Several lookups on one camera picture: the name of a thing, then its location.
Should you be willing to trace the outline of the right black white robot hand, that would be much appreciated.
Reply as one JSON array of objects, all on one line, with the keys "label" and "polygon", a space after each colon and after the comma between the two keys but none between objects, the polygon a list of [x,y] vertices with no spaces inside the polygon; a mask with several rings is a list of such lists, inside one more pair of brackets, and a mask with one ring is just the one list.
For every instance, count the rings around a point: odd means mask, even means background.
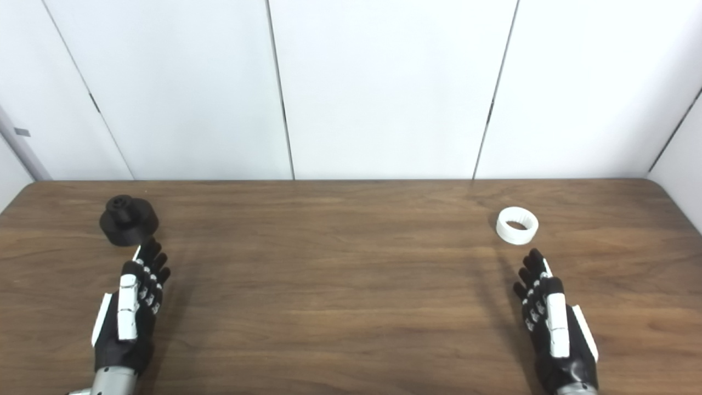
[{"label": "right black white robot hand", "polygon": [[535,352],[535,372],[549,394],[598,394],[599,353],[581,307],[566,301],[561,279],[531,249],[512,290]]}]

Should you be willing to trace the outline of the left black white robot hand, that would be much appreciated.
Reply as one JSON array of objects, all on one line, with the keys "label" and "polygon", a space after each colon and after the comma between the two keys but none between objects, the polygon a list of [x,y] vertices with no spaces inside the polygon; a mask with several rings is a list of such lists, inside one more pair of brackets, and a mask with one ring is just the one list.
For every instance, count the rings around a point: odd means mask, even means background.
[{"label": "left black white robot hand", "polygon": [[161,244],[150,236],[121,268],[120,284],[105,294],[93,328],[94,367],[128,368],[142,374],[155,353],[156,315],[171,275]]}]

